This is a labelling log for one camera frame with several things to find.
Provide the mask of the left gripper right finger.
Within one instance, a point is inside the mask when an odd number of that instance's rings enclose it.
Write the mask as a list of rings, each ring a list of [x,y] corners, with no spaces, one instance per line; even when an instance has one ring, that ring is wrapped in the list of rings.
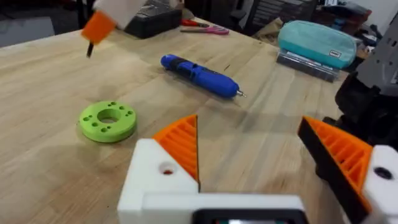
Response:
[[[297,132],[346,223],[397,224],[397,151],[303,116]]]

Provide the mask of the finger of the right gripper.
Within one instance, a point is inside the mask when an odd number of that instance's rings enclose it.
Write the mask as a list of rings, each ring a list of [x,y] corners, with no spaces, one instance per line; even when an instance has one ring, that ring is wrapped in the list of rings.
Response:
[[[84,26],[81,35],[88,40],[86,52],[91,57],[93,48],[115,29],[124,29],[140,11],[146,0],[97,0],[94,13]]]

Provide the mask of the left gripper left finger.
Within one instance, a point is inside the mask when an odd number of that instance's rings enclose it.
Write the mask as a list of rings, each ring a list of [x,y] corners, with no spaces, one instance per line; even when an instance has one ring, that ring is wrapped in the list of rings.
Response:
[[[197,194],[198,116],[183,117],[136,142],[119,198],[119,223],[144,223],[146,195]]]

